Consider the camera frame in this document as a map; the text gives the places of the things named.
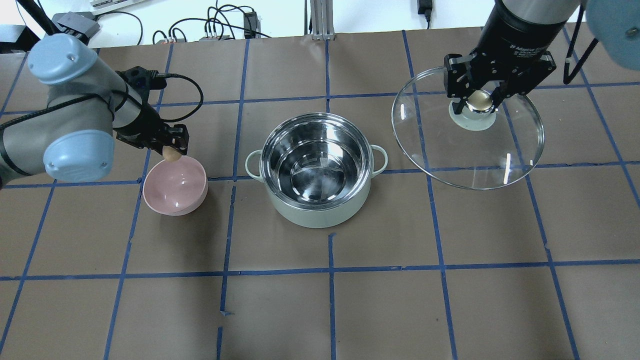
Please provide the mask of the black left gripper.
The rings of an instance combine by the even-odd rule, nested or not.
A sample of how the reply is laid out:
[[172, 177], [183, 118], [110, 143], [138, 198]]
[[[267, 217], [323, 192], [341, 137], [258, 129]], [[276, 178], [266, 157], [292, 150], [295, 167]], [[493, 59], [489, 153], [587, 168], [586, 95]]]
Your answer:
[[152, 107], [143, 107], [128, 125], [115, 127], [117, 139], [138, 149], [161, 151], [170, 147], [185, 156], [189, 149], [189, 132], [184, 124], [169, 126]]

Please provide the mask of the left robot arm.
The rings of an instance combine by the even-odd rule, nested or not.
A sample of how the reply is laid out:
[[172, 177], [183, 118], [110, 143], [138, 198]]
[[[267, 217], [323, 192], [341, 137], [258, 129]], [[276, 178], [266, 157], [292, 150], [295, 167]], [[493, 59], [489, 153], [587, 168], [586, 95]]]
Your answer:
[[27, 68], [48, 87], [46, 107], [7, 121], [0, 132], [1, 185], [47, 173], [67, 182], [96, 182], [114, 164], [115, 141], [160, 155], [188, 152], [189, 132], [149, 104], [170, 73], [110, 68], [76, 37], [48, 36], [27, 55]]

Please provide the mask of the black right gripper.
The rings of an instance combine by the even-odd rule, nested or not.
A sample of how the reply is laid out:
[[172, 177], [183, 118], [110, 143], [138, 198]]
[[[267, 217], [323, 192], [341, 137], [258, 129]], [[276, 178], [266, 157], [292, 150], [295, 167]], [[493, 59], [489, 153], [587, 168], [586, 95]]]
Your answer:
[[526, 95], [557, 69], [547, 50], [557, 36], [555, 23], [534, 23], [510, 10], [492, 10], [477, 46], [468, 55], [444, 57], [444, 87], [462, 114], [474, 91], [496, 81], [493, 107], [514, 95]]

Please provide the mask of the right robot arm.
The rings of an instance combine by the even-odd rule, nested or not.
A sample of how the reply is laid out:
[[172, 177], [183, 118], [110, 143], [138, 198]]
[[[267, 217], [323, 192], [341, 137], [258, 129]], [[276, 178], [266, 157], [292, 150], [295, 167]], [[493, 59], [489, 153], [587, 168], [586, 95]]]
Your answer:
[[622, 68], [639, 70], [637, 0], [497, 0], [469, 55], [444, 58], [444, 87], [459, 116], [464, 108], [493, 112], [512, 96], [525, 96], [556, 70], [548, 47], [574, 11], [586, 18], [594, 39], [573, 70], [569, 84], [597, 44]]

